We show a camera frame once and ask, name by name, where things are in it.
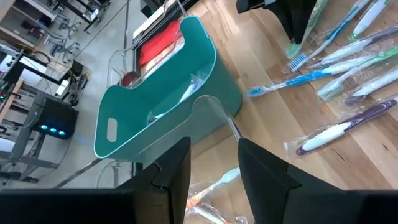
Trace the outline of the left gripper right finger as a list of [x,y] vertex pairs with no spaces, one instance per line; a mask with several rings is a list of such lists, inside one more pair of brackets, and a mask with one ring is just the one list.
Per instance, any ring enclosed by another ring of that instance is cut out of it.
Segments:
[[247,138],[238,141],[238,161],[255,224],[331,224],[326,201],[343,190]]

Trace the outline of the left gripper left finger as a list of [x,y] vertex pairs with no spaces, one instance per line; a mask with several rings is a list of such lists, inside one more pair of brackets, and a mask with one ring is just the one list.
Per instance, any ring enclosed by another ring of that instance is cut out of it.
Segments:
[[191,172],[191,139],[183,137],[119,186],[128,191],[120,224],[183,224]]

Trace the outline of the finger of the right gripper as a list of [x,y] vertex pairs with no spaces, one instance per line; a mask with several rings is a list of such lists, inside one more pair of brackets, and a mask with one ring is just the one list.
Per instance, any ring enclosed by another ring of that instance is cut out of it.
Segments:
[[290,40],[301,44],[317,0],[275,0],[267,5],[280,20]]
[[252,9],[262,8],[264,0],[236,0],[236,10],[238,14],[250,11]]

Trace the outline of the green toothbrush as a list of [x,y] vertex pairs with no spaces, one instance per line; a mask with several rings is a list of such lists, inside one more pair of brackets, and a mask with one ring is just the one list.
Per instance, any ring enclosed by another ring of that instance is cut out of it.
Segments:
[[353,32],[348,36],[349,41],[360,38],[362,33],[373,23],[373,21],[386,8],[391,0],[374,0],[364,16],[361,17]]
[[293,41],[289,46],[287,46],[285,53],[288,59],[292,60],[294,59],[300,52],[300,49],[302,48],[303,44],[305,43],[305,40],[308,38],[310,35],[312,29],[316,26],[320,14],[328,4],[329,0],[317,0],[316,4],[312,10],[312,13],[310,15],[310,18],[308,20],[308,24],[305,29],[305,33],[303,35],[302,42],[300,44],[297,44],[295,41]]
[[397,54],[398,54],[398,45],[394,46],[393,48],[387,51],[382,51],[379,52],[377,55],[371,56],[370,59],[367,59],[364,62],[355,65],[353,68],[348,70],[343,75],[327,83],[319,91],[317,91],[317,96],[323,101],[328,101],[330,99],[333,99],[335,96],[339,95],[344,90],[343,83],[347,78],[353,76],[355,73],[358,73],[359,71],[367,67],[370,67],[371,65],[374,65],[375,63],[387,60]]

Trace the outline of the orange toothbrush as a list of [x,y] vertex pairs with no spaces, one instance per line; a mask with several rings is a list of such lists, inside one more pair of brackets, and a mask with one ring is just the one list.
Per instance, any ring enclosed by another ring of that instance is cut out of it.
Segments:
[[193,194],[192,196],[189,196],[189,198],[187,199],[187,203],[186,203],[186,210],[190,210],[191,208],[193,208],[194,206],[196,206],[197,204],[200,203],[200,201],[206,196],[208,195],[210,192],[212,192],[213,190],[215,190],[216,188],[218,188],[219,186],[223,185],[223,184],[228,184],[231,181],[233,181],[235,178],[237,178],[240,175],[240,170],[239,168],[234,168],[231,169],[229,171],[227,171],[217,182],[215,182],[214,184],[211,184],[209,187],[205,188],[204,190],[201,190],[195,194]]

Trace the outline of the clear plastic bin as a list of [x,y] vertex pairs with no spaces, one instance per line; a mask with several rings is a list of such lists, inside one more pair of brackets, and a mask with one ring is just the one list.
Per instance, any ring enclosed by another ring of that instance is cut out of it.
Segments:
[[106,86],[108,88],[113,85],[120,85],[126,88],[137,86],[154,73],[173,54],[177,53],[183,47],[184,43],[184,38],[181,35],[173,45],[167,47],[158,56],[141,67],[143,76],[135,73],[132,69],[132,45],[115,51],[108,63]]
[[118,215],[136,224],[250,224],[238,164],[239,129],[225,103],[203,95],[101,108],[96,186],[125,190]]

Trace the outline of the green plastic bin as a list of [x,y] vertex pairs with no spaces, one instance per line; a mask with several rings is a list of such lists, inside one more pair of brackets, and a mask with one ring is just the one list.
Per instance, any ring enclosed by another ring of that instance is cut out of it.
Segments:
[[[196,142],[222,125],[211,101],[238,113],[242,93],[200,18],[182,19],[180,31],[183,47],[148,78],[134,88],[105,91],[96,121],[97,158],[152,162],[182,137]],[[193,77],[204,84],[179,103]]]

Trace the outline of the black computer tower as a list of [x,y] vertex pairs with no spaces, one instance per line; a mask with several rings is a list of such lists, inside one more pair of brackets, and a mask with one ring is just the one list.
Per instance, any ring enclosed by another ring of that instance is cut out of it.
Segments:
[[63,140],[75,132],[78,111],[64,102],[46,98],[37,115],[34,131]]

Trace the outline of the grey metal desk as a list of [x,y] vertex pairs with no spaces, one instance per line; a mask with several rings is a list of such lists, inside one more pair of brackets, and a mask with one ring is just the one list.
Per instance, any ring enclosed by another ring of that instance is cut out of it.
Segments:
[[[55,170],[59,167],[58,163],[45,161],[39,158],[45,137],[47,135],[53,137],[56,136],[56,129],[52,127],[52,123],[44,121],[45,116],[51,118],[53,115],[57,114],[55,111],[56,109],[71,111],[72,115],[77,114],[69,104],[65,103],[61,99],[42,91],[35,93],[32,106],[30,107],[24,124],[20,127],[20,132],[12,151],[0,151],[1,159],[6,159],[14,165],[18,163],[25,164],[27,166],[26,170],[24,172],[0,171],[1,179],[37,183],[39,179],[31,177],[31,173],[36,171],[38,168]],[[33,156],[24,153],[32,131],[40,133],[37,141],[33,144],[33,148],[35,149],[35,154]]]

